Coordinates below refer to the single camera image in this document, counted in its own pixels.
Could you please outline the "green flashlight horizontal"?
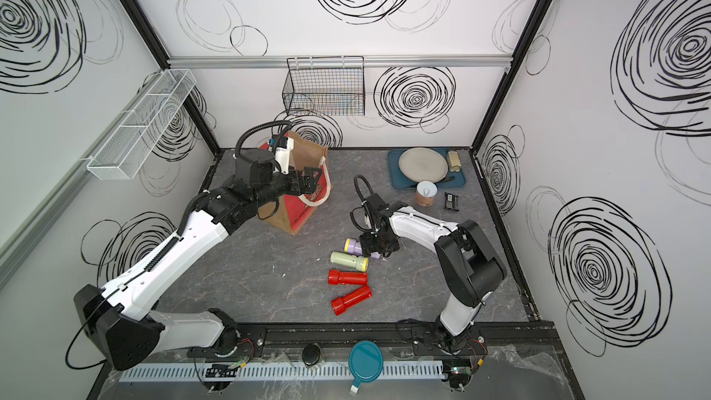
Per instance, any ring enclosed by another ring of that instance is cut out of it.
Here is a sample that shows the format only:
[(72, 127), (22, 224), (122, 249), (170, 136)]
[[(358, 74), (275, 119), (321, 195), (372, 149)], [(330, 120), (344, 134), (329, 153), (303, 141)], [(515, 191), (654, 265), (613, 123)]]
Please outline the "green flashlight horizontal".
[(370, 263), (370, 259), (368, 257), (350, 255), (348, 253), (336, 251), (331, 253), (330, 261), (331, 264), (343, 266), (360, 272), (366, 272), (368, 270), (368, 263)]

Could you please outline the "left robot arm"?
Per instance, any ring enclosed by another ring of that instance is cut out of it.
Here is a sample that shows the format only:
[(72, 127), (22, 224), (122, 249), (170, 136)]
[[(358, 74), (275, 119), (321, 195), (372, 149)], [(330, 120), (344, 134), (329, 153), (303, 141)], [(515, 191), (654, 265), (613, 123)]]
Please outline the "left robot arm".
[(81, 333), (115, 370), (129, 370), (151, 355), (183, 348), (205, 349), (217, 357), (233, 355), (242, 342), (237, 323), (220, 309), (168, 314), (154, 305), (179, 277), (211, 248), (228, 238), (261, 207), (281, 196), (314, 194), (327, 172), (266, 164), (265, 181), (253, 185), (232, 178), (222, 187), (194, 197), (178, 229), (129, 270), (101, 287), (86, 285), (74, 296)]

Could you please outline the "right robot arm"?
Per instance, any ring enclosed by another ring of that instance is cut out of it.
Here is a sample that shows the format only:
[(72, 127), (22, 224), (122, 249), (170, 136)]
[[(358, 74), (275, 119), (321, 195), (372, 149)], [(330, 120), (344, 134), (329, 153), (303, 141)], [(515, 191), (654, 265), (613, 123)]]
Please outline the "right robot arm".
[(460, 223), (438, 220), (401, 202), (386, 203), (378, 194), (360, 199), (365, 223), (351, 213), (361, 231), (362, 251), (389, 257), (410, 240), (435, 253), (450, 291), (447, 303), (433, 326), (435, 343), (453, 354), (467, 345), (470, 327), (491, 294), (507, 277), (498, 253), (473, 220)]

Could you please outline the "purple flashlight horizontal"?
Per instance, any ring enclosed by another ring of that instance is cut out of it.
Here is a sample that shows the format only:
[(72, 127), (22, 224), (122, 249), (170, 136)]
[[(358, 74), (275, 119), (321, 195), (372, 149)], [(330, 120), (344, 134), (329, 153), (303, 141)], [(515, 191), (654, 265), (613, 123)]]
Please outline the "purple flashlight horizontal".
[(373, 259), (381, 259), (381, 254), (377, 252), (365, 252), (361, 243), (354, 238), (347, 238), (344, 243), (344, 253), (358, 257), (372, 257)]

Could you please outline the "red jute tote bag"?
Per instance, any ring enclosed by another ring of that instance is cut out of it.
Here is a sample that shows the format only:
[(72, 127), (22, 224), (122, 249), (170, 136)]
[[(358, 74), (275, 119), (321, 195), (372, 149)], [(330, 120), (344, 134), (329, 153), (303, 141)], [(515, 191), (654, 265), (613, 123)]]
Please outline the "red jute tote bag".
[(297, 235), (309, 218), (330, 197), (333, 185), (328, 164), (328, 148), (303, 139), (295, 131), (287, 136), (294, 140), (294, 149), (290, 153), (290, 166), (299, 171), (305, 167), (319, 169), (323, 175), (318, 180), (314, 192), (301, 196), (281, 196), (276, 203), (268, 203), (257, 211), (257, 216), (273, 227)]

